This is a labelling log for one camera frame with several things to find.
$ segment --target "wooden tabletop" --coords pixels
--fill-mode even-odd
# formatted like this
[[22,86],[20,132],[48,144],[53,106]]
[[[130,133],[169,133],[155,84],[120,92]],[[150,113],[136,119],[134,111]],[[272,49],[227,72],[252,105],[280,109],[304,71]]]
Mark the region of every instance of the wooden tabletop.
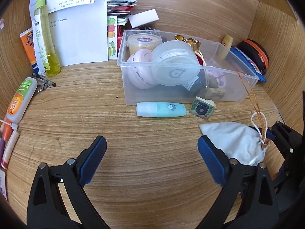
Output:
[[[92,204],[111,228],[195,228],[221,187],[214,183],[198,150],[199,124],[236,121],[250,125],[254,112],[242,104],[218,102],[208,121],[188,113],[181,118],[140,118],[126,106],[120,67],[115,61],[67,66],[52,78],[56,88],[39,93],[19,124],[20,138],[7,170],[8,200],[26,221],[30,188],[38,165],[63,164],[88,148],[97,135],[107,151],[90,184]],[[268,126],[280,120],[269,96],[255,92]],[[271,175],[283,159],[271,145],[264,160]],[[78,220],[63,184],[64,202]],[[236,215],[240,199],[228,219]]]

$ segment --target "insect repellent bottle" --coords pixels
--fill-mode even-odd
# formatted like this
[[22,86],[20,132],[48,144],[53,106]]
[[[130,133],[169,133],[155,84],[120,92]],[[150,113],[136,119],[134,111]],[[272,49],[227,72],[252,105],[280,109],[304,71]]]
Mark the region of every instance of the insect repellent bottle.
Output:
[[36,79],[32,77],[27,77],[22,82],[7,109],[6,117],[9,121],[15,124],[21,121],[37,85]]
[[45,5],[45,0],[37,0],[34,19],[40,58],[46,73],[50,77],[55,76],[60,72],[60,63],[52,42],[48,6]]

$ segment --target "white bottle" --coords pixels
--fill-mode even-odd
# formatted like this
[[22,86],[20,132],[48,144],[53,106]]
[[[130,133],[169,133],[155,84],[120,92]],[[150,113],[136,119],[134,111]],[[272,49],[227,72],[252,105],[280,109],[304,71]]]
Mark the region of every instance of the white bottle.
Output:
[[7,109],[7,119],[18,124],[31,101],[31,98],[37,88],[35,78],[27,77],[17,89],[9,108]]

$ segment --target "white cord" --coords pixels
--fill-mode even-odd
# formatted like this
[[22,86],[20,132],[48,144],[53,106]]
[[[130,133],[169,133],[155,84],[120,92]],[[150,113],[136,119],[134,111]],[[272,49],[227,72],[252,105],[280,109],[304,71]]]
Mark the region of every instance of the white cord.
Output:
[[13,130],[16,130],[16,131],[18,130],[18,125],[17,124],[14,124],[14,123],[10,124],[10,123],[8,123],[6,121],[3,121],[3,120],[0,120],[0,122],[9,125]]
[[267,136],[267,119],[266,119],[266,116],[260,112],[260,114],[263,116],[264,120],[265,120],[265,138],[263,138],[262,134],[260,133],[260,130],[258,129],[258,127],[256,126],[256,124],[253,122],[253,117],[254,115],[256,115],[257,112],[253,113],[252,116],[251,116],[251,122],[252,122],[252,125],[255,127],[255,129],[257,130],[257,132],[259,133],[260,135],[260,141],[263,143],[263,145],[265,144],[265,140],[266,140],[266,136]]

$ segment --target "white tube with red end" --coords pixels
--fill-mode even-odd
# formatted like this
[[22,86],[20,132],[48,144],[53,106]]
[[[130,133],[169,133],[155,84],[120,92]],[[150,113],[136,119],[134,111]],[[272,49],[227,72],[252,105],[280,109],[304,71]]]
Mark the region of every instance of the white tube with red end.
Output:
[[9,164],[9,160],[11,158],[13,149],[16,145],[16,142],[17,142],[17,139],[19,138],[19,136],[20,136],[20,134],[16,130],[14,130],[11,137],[10,137],[10,140],[7,142],[5,151],[3,153],[2,161],[1,161],[1,166],[4,169],[7,169],[7,166]]

